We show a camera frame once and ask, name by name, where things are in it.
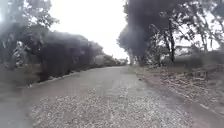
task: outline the vegetation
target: vegetation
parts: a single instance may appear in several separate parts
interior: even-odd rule
[[[8,69],[40,64],[38,75],[44,81],[94,68],[94,58],[105,55],[99,44],[83,36],[51,32],[51,25],[59,21],[49,14],[50,0],[6,0],[1,4],[0,62]]]
[[[222,0],[127,0],[124,12],[119,45],[140,65],[161,66],[163,56],[175,63],[186,45],[188,53],[208,52],[214,42],[223,49]]]

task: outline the dirt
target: dirt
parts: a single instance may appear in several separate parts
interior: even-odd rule
[[[202,69],[185,68],[134,68],[154,84],[167,86],[200,106],[224,117],[224,73],[217,70],[205,72]]]

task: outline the road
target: road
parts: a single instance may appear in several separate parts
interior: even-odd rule
[[[223,128],[221,116],[161,92],[129,67],[84,71],[21,89],[0,102],[1,126],[21,128]]]

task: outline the gravel road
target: gravel road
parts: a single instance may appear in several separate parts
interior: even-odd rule
[[[223,119],[217,120],[220,124],[207,122],[204,116],[193,114],[183,103],[158,93],[129,67],[92,69],[23,89],[21,93],[23,112],[34,128],[224,126]]]

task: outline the tree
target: tree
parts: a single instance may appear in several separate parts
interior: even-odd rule
[[[176,42],[187,40],[192,46],[197,46],[201,49],[201,42],[204,51],[208,51],[208,40],[211,45],[213,40],[216,40],[220,46],[223,44],[223,35],[219,31],[214,31],[211,27],[207,16],[211,12],[221,12],[222,7],[217,5],[218,0],[128,0],[124,6],[124,12],[127,14],[127,28],[138,27],[144,32],[144,43],[139,43],[139,40],[130,39],[130,34],[121,33],[119,44],[127,51],[131,51],[134,56],[139,47],[142,51],[143,58],[151,58],[155,51],[160,46],[165,45],[169,52],[170,60],[175,61]],[[219,24],[222,27],[220,20],[222,13],[214,13],[219,19]],[[200,36],[201,42],[196,42],[196,37]]]
[[[29,51],[36,51],[42,43],[41,38],[57,20],[49,14],[50,0],[7,0],[2,3],[0,9],[4,20],[0,39],[4,56],[7,56],[2,61],[10,62],[18,41]]]

